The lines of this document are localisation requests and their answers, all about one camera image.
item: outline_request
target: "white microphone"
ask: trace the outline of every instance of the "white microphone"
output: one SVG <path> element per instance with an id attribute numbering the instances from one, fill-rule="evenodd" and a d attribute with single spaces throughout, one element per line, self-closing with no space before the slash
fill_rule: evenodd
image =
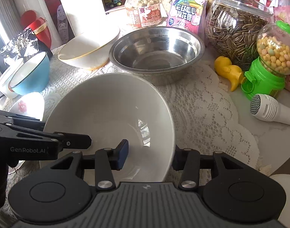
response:
<path id="1" fill-rule="evenodd" d="M 290 108 L 266 94 L 256 94 L 250 102 L 252 115 L 266 122 L 282 122 L 290 125 Z"/>

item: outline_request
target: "yellow rubber duck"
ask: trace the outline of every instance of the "yellow rubber duck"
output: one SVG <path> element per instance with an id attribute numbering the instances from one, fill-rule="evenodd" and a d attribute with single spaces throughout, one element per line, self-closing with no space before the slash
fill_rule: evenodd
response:
<path id="1" fill-rule="evenodd" d="M 242 69 L 237 65 L 233 65 L 232 61 L 228 57 L 219 56 L 214 61 L 214 69 L 218 75 L 230 80 L 232 84 L 230 89 L 231 92 L 236 90 L 238 85 L 245 81 Z"/>

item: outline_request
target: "bowl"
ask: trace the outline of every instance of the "bowl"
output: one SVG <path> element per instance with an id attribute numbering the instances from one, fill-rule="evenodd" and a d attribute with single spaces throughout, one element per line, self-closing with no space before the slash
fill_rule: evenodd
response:
<path id="1" fill-rule="evenodd" d="M 14 105 L 10 108 L 9 112 L 15 113 L 23 116 L 30 116 L 40 121 L 43 120 L 45 110 L 45 100 L 44 97 L 38 93 L 33 92 L 22 96 Z M 22 169 L 25 166 L 25 161 L 20 160 L 18 165 L 14 168 L 9 166 L 8 175 Z"/>
<path id="2" fill-rule="evenodd" d="M 108 63 L 109 50 L 119 35 L 117 26 L 102 23 L 93 31 L 82 33 L 66 43 L 58 53 L 58 59 L 86 70 L 99 69 Z"/>
<path id="3" fill-rule="evenodd" d="M 71 90 L 53 109 L 45 132 L 88 134 L 92 144 L 84 155 L 115 148 L 129 141 L 129 154 L 120 181 L 160 182 L 171 166 L 175 131 L 171 111 L 149 82 L 132 74 L 110 73 L 88 79 Z M 73 150 L 64 149 L 58 158 Z M 41 161 L 43 167 L 49 161 Z M 95 185 L 95 170 L 85 170 L 84 180 Z"/>
<path id="4" fill-rule="evenodd" d="M 16 70 L 20 68 L 23 64 L 23 59 L 18 59 L 14 65 L 8 67 L 6 71 L 0 76 L 0 92 L 2 92 L 9 99 L 13 99 L 18 95 L 17 93 L 10 90 L 8 85 Z"/>
<path id="5" fill-rule="evenodd" d="M 41 92 L 49 82 L 50 61 L 40 52 L 25 62 L 13 75 L 9 88 L 20 95 Z"/>
<path id="6" fill-rule="evenodd" d="M 118 68 L 154 85 L 180 80 L 205 52 L 203 41 L 179 28 L 153 27 L 131 32 L 111 47 L 109 58 Z"/>

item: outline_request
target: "metal basin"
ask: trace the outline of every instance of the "metal basin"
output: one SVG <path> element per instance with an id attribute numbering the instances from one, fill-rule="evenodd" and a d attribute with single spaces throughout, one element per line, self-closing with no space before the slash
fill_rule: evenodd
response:
<path id="1" fill-rule="evenodd" d="M 172 27 L 153 27 L 131 32 L 110 49 L 118 68 L 134 73 L 154 85 L 180 80 L 201 59 L 203 41 L 195 34 Z"/>

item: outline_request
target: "microphone grille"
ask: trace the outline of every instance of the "microphone grille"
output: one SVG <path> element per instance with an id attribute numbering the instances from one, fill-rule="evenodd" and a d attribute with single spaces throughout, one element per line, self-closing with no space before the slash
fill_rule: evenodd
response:
<path id="1" fill-rule="evenodd" d="M 256 115 L 260 109 L 260 106 L 261 106 L 261 98 L 259 94 L 256 94 L 250 101 L 250 113 L 253 116 Z"/>

